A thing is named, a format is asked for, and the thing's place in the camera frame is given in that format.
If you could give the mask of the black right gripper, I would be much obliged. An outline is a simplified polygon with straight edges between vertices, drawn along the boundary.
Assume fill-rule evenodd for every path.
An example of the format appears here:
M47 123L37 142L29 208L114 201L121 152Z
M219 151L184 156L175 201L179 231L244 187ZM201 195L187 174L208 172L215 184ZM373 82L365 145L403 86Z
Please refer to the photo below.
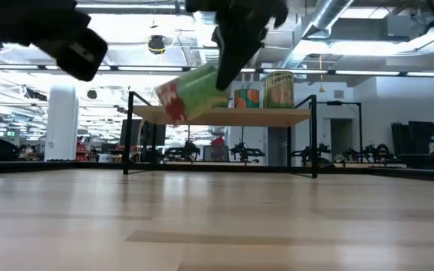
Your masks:
M287 0L185 0L185 10L216 12L212 41L219 49L218 90L225 90L261 48L269 19L279 27L289 14Z

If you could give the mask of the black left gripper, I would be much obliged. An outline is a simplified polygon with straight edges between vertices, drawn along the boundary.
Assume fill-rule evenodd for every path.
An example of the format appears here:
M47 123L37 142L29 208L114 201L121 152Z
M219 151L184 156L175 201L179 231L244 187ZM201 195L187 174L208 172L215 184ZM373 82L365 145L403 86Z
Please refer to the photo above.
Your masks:
M0 0L0 42L33 44L80 81L92 81L108 44L76 0Z

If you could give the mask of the wooden shelf with black frame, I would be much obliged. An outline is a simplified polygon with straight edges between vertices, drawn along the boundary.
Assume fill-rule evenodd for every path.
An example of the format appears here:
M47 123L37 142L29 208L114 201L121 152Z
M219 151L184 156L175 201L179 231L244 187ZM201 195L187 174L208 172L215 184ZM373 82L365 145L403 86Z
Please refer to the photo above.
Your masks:
M146 117L147 120L157 125L169 124L170 120L166 118L165 109L162 107L154 107L148 101L144 101L144 106L135 106L134 99L140 95L131 91L128 96L127 103L127 123L125 126L125 142L124 142L124 158L122 159L123 173L127 175L130 169L137 169L130 162L130 143L133 114L136 112L140 117ZM159 166L156 162L145 166L143 169L150 171L179 171L188 170L191 172L239 172L239 173L289 173L301 174L309 173L312 178L317 178L319 167L317 165L317 116L316 116L317 97L310 95L299 102L294 108L213 108L205 114L187 120L184 125L209 125L209 126L266 126L266 127L285 127L287 131L287 165L286 166L240 166L235 163L229 165L162 165ZM290 129L297 123L304 120L310 121L310 145L311 145L311 163L310 168L294 168L291 163L291 139Z

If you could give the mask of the black panels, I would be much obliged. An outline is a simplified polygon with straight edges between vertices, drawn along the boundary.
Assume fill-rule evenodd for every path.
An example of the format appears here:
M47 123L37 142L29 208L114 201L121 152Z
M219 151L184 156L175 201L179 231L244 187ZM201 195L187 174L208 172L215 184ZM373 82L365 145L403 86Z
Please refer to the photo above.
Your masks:
M393 150L412 169L434 169L434 123L392 123Z

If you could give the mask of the silver ventilation duct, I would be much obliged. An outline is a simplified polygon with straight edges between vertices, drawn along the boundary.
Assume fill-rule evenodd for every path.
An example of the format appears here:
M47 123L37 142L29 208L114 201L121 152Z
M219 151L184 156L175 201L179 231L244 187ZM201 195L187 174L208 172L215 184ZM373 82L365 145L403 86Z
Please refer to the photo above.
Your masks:
M316 9L309 15L299 19L292 33L294 47L281 62L280 68L296 69L307 53L304 52L304 41L313 35L318 39L327 39L332 26L355 0L318 0Z

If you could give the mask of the green and red can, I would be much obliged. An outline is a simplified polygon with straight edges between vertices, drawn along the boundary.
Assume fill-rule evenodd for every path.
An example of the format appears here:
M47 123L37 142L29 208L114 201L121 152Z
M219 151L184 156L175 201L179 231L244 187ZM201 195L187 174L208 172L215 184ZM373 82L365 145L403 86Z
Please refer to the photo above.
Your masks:
M155 88L171 124L193 120L228 102L228 92L216 88L217 74L206 64Z

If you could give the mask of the white round column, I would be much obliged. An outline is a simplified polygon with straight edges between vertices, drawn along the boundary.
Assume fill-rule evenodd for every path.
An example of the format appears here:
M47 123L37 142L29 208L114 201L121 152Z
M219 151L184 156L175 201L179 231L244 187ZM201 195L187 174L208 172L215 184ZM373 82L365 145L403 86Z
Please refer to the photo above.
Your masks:
M73 85L54 85L48 100L44 160L75 160L78 134L78 95Z

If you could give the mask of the green Oranges can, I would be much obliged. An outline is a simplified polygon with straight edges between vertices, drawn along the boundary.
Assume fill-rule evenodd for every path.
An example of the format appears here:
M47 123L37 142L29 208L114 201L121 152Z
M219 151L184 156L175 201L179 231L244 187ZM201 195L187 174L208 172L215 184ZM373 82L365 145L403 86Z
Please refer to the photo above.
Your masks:
M264 108L294 108L294 75L271 72L264 84Z

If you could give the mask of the black metal stand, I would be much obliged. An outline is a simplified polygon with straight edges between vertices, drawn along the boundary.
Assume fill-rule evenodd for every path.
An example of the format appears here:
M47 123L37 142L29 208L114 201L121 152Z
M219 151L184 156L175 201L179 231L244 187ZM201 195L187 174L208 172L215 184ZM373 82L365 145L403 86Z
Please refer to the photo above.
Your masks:
M318 143L330 152L323 156L333 161L345 151L362 148L362 106L359 102L317 102Z

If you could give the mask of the teal can with orange slices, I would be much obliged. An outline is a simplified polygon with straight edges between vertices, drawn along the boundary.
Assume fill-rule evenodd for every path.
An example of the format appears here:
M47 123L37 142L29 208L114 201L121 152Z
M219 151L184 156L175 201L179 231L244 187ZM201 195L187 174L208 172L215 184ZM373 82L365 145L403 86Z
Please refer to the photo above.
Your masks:
M260 92L256 89L238 89L234 91L235 108L259 108Z

